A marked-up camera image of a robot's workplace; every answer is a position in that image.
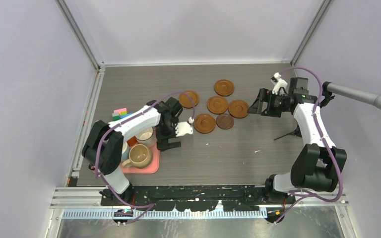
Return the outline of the grey cup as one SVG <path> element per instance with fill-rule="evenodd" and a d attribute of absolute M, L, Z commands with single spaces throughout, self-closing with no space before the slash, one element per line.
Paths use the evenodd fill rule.
<path fill-rule="evenodd" d="M 149 127 L 147 129 L 144 129 L 143 131 L 139 132 L 135 136 L 138 144 L 143 144 L 147 147 L 152 147 L 156 144 L 156 133 L 155 129 L 153 127 Z"/>

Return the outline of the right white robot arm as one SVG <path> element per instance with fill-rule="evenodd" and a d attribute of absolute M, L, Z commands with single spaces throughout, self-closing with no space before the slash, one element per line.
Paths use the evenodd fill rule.
<path fill-rule="evenodd" d="M 273 204 L 296 193 L 318 197 L 319 192 L 335 189 L 340 197 L 342 186 L 339 182 L 347 154 L 329 138 L 321 120 L 318 99 L 309 94 L 308 79 L 294 77 L 286 83 L 279 78 L 273 83 L 272 90 L 259 90 L 248 113 L 279 118 L 283 112 L 290 112 L 297 122 L 293 134 L 302 138 L 304 147 L 290 172 L 271 175 L 265 181 L 264 199 Z"/>

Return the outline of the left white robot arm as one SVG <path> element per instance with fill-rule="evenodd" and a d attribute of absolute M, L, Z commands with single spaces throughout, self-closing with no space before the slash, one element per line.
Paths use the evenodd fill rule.
<path fill-rule="evenodd" d="M 156 145 L 160 151 L 181 146 L 169 139 L 193 134 L 193 118 L 179 121 L 183 111 L 174 97 L 166 101 L 153 100 L 139 111 L 124 119 L 112 122 L 96 121 L 85 141 L 81 154 L 95 168 L 111 190 L 110 195 L 120 205 L 127 205 L 132 199 L 132 184 L 120 168 L 123 144 L 141 131 L 155 129 Z"/>

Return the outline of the pink plastic tray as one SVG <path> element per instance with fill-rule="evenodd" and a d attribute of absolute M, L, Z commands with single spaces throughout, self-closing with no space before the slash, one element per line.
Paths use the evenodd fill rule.
<path fill-rule="evenodd" d="M 159 169 L 159 161 L 160 161 L 160 151 L 157 149 L 157 146 L 154 145 L 150 147 L 153 155 L 152 163 L 144 168 L 144 169 L 138 169 L 134 167 L 130 168 L 123 168 L 121 166 L 121 163 L 119 164 L 119 168 L 122 170 L 124 174 L 154 174 Z"/>

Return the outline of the dark walnut coaster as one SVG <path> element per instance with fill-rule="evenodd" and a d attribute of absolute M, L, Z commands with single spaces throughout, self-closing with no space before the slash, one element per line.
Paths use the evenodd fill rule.
<path fill-rule="evenodd" d="M 216 118 L 216 125 L 220 129 L 231 129 L 234 123 L 234 118 L 230 114 L 220 114 Z"/>

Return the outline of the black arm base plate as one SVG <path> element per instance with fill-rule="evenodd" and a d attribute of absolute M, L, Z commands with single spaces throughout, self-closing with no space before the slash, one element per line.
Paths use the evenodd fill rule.
<path fill-rule="evenodd" d="M 254 211 L 260 205 L 283 208 L 295 202 L 294 197 L 274 195 L 263 185 L 139 185 L 128 188 L 120 199 L 139 211 L 151 207 L 153 211 L 163 212 L 213 211 L 218 205 L 224 211 Z"/>

